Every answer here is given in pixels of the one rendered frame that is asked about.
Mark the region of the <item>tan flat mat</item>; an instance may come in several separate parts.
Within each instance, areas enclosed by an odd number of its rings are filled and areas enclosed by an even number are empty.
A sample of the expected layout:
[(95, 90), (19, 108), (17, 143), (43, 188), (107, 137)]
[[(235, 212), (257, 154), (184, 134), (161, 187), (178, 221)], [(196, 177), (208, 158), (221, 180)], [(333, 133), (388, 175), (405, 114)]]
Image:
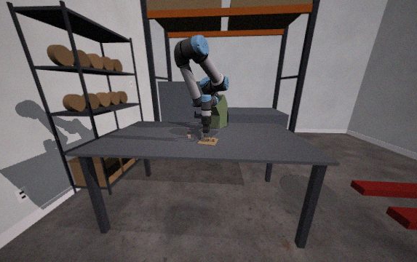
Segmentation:
[(197, 143), (197, 144), (204, 144), (204, 145), (211, 145), (211, 146), (215, 146), (215, 144), (218, 142), (218, 139), (215, 139), (215, 142), (212, 142), (212, 138), (210, 139), (210, 141), (207, 141), (207, 138), (205, 138), (205, 141), (202, 141), (202, 139)]

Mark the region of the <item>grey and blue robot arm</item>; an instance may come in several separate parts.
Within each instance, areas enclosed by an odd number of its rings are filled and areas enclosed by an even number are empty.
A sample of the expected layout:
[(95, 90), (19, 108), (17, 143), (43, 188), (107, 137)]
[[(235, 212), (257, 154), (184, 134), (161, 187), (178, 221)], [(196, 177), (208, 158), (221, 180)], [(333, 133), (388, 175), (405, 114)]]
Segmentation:
[[(201, 107), (203, 111), (210, 111), (211, 106), (218, 104), (220, 96), (217, 92), (226, 91), (229, 88), (229, 78), (218, 72), (207, 54), (209, 54), (209, 45), (202, 35), (192, 36), (179, 41), (175, 45), (175, 63), (180, 69), (191, 94), (191, 104), (193, 107)], [(202, 96), (189, 65), (190, 59), (199, 64), (208, 75), (199, 83), (204, 93)]]

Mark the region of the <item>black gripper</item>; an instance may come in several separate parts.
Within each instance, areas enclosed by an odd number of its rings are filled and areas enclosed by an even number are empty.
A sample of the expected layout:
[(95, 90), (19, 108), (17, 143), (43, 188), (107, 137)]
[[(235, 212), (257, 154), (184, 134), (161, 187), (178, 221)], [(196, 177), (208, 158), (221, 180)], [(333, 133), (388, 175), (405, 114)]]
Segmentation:
[(205, 138), (205, 134), (209, 133), (210, 131), (210, 124), (211, 124), (211, 113), (212, 111), (202, 111), (201, 110), (201, 114), (196, 114), (196, 112), (194, 112), (194, 118), (196, 119), (202, 119), (202, 124), (203, 124), (203, 131), (201, 132), (202, 134), (202, 140), (204, 140)]

